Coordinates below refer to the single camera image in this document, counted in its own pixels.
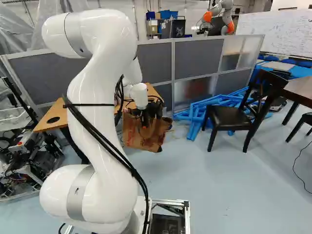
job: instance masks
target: blue chair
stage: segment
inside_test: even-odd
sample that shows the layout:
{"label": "blue chair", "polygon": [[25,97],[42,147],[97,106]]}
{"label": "blue chair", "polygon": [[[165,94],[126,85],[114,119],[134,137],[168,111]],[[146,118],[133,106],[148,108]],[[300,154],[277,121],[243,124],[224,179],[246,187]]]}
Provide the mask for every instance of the blue chair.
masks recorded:
{"label": "blue chair", "polygon": [[280,62],[296,65],[296,61],[293,60],[293,59],[289,59],[289,58],[283,59],[283,60],[281,60]]}
{"label": "blue chair", "polygon": [[310,62],[310,61],[301,61],[301,62],[298,63],[298,66],[311,68],[312,67],[312,62]]}
{"label": "blue chair", "polygon": [[259,55],[258,59],[264,60],[264,55]]}
{"label": "blue chair", "polygon": [[273,56],[273,55],[269,55],[269,56],[266,56],[266,57],[264,57],[264,60],[265,61],[279,61],[279,58],[278,57],[276,57],[276,56]]}

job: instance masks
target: gray partition panel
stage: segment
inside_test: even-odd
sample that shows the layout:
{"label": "gray partition panel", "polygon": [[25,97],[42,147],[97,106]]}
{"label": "gray partition panel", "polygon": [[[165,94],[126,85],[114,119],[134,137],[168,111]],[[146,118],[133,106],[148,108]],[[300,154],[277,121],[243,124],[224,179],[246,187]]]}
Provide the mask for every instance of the gray partition panel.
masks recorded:
{"label": "gray partition panel", "polygon": [[163,84],[159,86],[154,86],[158,94],[164,99],[167,111],[172,109],[172,95],[171,95],[171,84]]}
{"label": "gray partition panel", "polygon": [[36,105],[66,94],[70,81],[85,67],[87,59],[42,54],[10,59],[10,64]]}
{"label": "gray partition panel", "polygon": [[139,45],[137,58],[143,82],[153,84],[171,80],[171,42]]}
{"label": "gray partition panel", "polygon": [[251,69],[221,74],[215,87],[215,95],[229,94],[246,87]]}
{"label": "gray partition panel", "polygon": [[223,39],[175,43],[175,79],[196,77],[218,71]]}

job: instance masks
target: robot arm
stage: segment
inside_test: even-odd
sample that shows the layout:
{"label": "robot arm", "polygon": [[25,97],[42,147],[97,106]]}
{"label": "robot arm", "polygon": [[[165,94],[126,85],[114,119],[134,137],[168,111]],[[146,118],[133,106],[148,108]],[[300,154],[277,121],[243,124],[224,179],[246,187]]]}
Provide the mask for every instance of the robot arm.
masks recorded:
{"label": "robot arm", "polygon": [[141,83],[142,73],[137,57],[131,62],[130,66],[124,71],[123,91],[126,97],[132,98],[136,107],[140,110],[146,109],[148,104],[147,86]]}
{"label": "robot arm", "polygon": [[[113,104],[115,86],[124,74],[130,95],[145,108],[147,90],[140,84],[138,60],[133,60],[136,33],[124,13],[98,9],[56,15],[44,23],[42,37],[48,48],[60,56],[91,58],[68,86],[71,103]],[[127,158],[117,137],[114,106],[76,109]],[[119,234],[129,225],[136,228],[138,218],[133,217],[138,204],[137,180],[112,156],[110,147],[100,144],[69,109],[67,117],[73,141],[92,166],[67,165],[52,172],[40,190],[43,209],[67,224],[98,234]]]}
{"label": "robot arm", "polygon": [[223,12],[223,22],[225,25],[221,29],[222,35],[228,35],[234,32],[234,22],[232,20],[232,8],[233,8],[233,0],[220,0],[216,6],[214,6],[210,11],[207,11],[204,16],[201,18],[201,22],[205,25],[207,23],[211,23],[211,19],[214,16],[217,16]]}

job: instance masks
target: light blue floor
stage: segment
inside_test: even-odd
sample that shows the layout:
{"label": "light blue floor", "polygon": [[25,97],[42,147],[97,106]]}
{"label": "light blue floor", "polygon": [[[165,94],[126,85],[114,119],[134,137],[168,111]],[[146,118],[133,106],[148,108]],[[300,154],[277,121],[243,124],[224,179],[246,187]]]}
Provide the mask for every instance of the light blue floor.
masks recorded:
{"label": "light blue floor", "polygon": [[[126,149],[129,159],[145,179],[152,198],[187,199],[191,202],[193,234],[309,234],[312,230],[312,195],[292,172],[293,160],[312,136],[304,125],[292,141],[286,137],[303,113],[300,106],[287,126],[281,122],[290,108],[264,120],[242,152],[246,132],[218,133],[207,152],[211,130],[187,141],[187,127],[175,123],[163,152],[153,154]],[[312,191],[312,146],[303,151],[297,173]],[[67,163],[78,163],[66,149]],[[1,233],[57,234],[61,221],[48,216],[39,198],[0,205]],[[75,230],[74,233],[86,234]]]}

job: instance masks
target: wire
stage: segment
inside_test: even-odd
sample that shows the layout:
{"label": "wire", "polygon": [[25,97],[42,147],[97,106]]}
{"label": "wire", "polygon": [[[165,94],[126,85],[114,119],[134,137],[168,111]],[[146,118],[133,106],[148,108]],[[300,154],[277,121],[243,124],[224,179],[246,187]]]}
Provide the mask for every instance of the wire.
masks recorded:
{"label": "wire", "polygon": [[306,183],[305,183],[304,180],[303,180],[302,178],[300,178],[300,177],[297,175],[297,173],[294,171],[294,166],[295,166],[295,164],[296,164],[297,159],[300,157],[301,152],[302,152],[304,149],[306,149],[311,143],[312,143],[312,141],[310,141],[310,143],[307,144],[306,147],[304,147],[304,148],[302,148],[302,149],[300,150],[300,153],[299,153],[298,157],[296,157],[296,159],[294,160],[293,165],[292,165],[292,171],[294,172],[294,174],[296,175],[296,177],[302,181],[304,190],[307,191],[309,194],[312,194],[312,192],[310,192],[310,191],[307,190],[307,188],[306,188]]}
{"label": "wire", "polygon": [[65,223],[63,223],[60,228],[58,229],[58,234],[62,234],[60,231],[62,231],[62,228],[65,226]]}

